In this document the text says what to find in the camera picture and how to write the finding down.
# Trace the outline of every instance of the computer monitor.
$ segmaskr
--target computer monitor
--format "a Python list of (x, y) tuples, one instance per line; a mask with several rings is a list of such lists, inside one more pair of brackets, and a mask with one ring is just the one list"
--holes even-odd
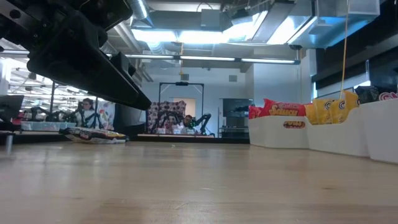
[(11, 118), (17, 118), (23, 100), (23, 95), (0, 96), (0, 119), (10, 122)]

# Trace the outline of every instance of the red snack bag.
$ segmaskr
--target red snack bag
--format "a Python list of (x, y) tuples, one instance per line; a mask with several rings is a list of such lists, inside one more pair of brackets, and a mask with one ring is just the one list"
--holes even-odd
[(249, 106), (249, 119), (258, 118), (262, 108), (257, 106)]
[(265, 106), (259, 116), (305, 116), (305, 107), (300, 103), (282, 103), (264, 99)]

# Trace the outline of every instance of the person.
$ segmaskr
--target person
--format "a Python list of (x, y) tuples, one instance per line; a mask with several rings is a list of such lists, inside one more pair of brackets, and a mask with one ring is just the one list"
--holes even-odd
[(94, 127), (94, 121), (96, 119), (96, 113), (94, 110), (94, 101), (89, 98), (83, 100), (83, 109), (76, 113), (76, 120), (78, 127), (82, 128), (100, 128), (100, 121), (97, 119)]
[(183, 129), (181, 130), (181, 134), (200, 134), (195, 127), (190, 128), (192, 119), (192, 116), (189, 114), (184, 117), (184, 120), (182, 121)]

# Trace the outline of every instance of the yellow snack bag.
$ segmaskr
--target yellow snack bag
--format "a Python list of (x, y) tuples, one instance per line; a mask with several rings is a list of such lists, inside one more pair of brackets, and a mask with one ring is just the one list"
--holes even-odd
[(348, 116), (345, 100), (335, 100), (330, 105), (330, 115), (332, 124), (343, 123)]
[(318, 124), (317, 112), (315, 111), (315, 107), (313, 106), (313, 104), (307, 104), (307, 105), (304, 105), (304, 107), (305, 107), (305, 114), (308, 118), (308, 121), (312, 125), (317, 125)]
[(330, 105), (333, 100), (314, 100), (313, 105), (317, 112), (318, 124), (331, 124)]
[(352, 109), (359, 107), (359, 98), (356, 93), (344, 91), (346, 98), (346, 109), (350, 112)]

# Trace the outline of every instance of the white bin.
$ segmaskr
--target white bin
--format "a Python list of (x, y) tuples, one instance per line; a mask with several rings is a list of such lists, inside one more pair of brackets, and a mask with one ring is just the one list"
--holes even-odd
[(307, 120), (309, 148), (317, 151), (369, 157), (360, 109), (349, 112), (341, 124), (311, 125)]
[(249, 120), (249, 139), (253, 146), (265, 146), (265, 122), (263, 118)]
[(306, 128), (289, 129), (286, 121), (301, 121), (299, 116), (265, 116), (249, 120), (250, 143), (255, 146), (287, 149), (308, 149)]
[(398, 163), (398, 99), (360, 106), (371, 159)]

